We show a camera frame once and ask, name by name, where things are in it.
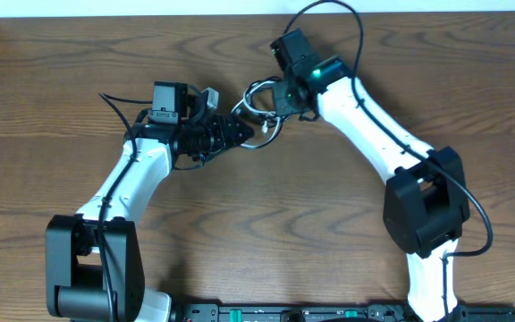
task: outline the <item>green connector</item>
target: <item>green connector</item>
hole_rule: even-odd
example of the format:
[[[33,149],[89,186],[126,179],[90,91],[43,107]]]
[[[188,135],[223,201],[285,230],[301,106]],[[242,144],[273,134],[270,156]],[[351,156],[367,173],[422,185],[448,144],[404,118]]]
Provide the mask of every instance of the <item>green connector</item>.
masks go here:
[[[230,310],[230,322],[241,322],[241,309]]]

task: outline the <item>white background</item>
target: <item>white background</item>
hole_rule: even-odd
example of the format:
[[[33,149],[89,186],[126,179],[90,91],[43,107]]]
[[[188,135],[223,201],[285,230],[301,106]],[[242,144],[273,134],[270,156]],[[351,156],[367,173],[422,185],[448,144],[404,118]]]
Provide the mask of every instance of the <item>white background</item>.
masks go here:
[[[296,13],[313,0],[0,0],[0,18]],[[515,11],[515,0],[344,0],[363,13]],[[341,12],[323,4],[312,13]]]

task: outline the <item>white plastic segment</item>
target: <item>white plastic segment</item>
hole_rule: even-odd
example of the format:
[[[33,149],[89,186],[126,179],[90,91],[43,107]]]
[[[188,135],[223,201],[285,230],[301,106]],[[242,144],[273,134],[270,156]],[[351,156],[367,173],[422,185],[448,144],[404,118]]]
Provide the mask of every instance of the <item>white plastic segment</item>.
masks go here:
[[[409,260],[409,304],[417,315],[425,322],[438,321],[444,318],[443,301],[443,255],[456,250],[458,240],[447,241],[435,248],[428,258],[407,254]],[[454,257],[447,258],[446,299],[448,311],[456,307],[458,302],[452,288],[452,268]]]
[[[137,159],[116,188],[105,221],[121,216],[138,226],[154,190],[172,170],[172,154],[167,144],[152,139],[136,139],[136,144]],[[122,146],[120,160],[103,186],[77,214],[83,214],[84,219],[98,220],[102,199],[129,162],[131,154],[132,143],[128,140]]]
[[[136,322],[166,322],[170,316],[170,296],[147,288]]]
[[[417,139],[396,123],[368,95],[358,78],[355,79],[355,86],[359,96],[365,99],[365,107],[376,119],[404,144],[410,145],[421,156],[427,156],[427,151],[432,149],[430,145]],[[351,89],[351,78],[345,77],[329,85],[325,93],[319,94],[317,103],[321,116],[349,138],[373,165],[383,182],[393,177],[394,170],[399,166],[407,169],[419,162],[415,157],[402,153],[402,148],[376,126],[359,107]],[[440,258],[446,251],[455,250],[457,243],[458,241],[448,241],[424,259],[417,254],[407,254],[410,276],[409,304],[425,322],[438,320],[444,315],[443,262]],[[452,289],[452,258],[447,267],[447,274],[450,312],[457,304]]]

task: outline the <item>wooden tabletop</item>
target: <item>wooden tabletop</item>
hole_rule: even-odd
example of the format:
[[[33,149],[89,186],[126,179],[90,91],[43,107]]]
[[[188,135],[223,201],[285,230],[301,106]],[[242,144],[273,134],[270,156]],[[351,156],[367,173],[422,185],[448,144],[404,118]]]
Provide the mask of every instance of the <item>wooden tabletop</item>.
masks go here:
[[[153,81],[213,87],[224,110],[280,75],[269,43],[289,16],[0,20],[0,320],[49,320],[45,228],[86,203],[124,128],[97,93],[149,99]],[[494,225],[458,258],[467,303],[515,305],[515,13],[364,14],[360,77],[409,131],[463,159]],[[349,15],[298,23],[349,64]],[[130,118],[141,106],[121,105]],[[291,120],[257,151],[173,172],[139,227],[147,285],[223,302],[405,300],[404,253],[384,228],[384,186],[332,125]],[[485,242],[476,211],[461,250]]]

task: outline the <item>wood grain surface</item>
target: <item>wood grain surface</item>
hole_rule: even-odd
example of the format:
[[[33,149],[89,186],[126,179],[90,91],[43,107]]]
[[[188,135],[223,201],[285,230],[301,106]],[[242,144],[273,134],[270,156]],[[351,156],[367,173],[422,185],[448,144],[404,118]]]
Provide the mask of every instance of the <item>wood grain surface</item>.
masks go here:
[[[268,44],[289,16],[0,20],[0,320],[52,320],[44,233],[89,200],[124,129],[97,93],[148,99],[152,83],[220,91],[279,75]],[[490,215],[493,248],[459,258],[468,303],[515,305],[515,13],[365,14],[361,78],[403,126],[462,157]],[[323,57],[347,62],[348,15],[299,20]],[[140,106],[121,109],[133,117]],[[283,127],[258,151],[174,172],[139,228],[147,285],[223,302],[404,300],[404,254],[382,222],[384,186],[323,121]],[[474,211],[461,250],[485,241]]]

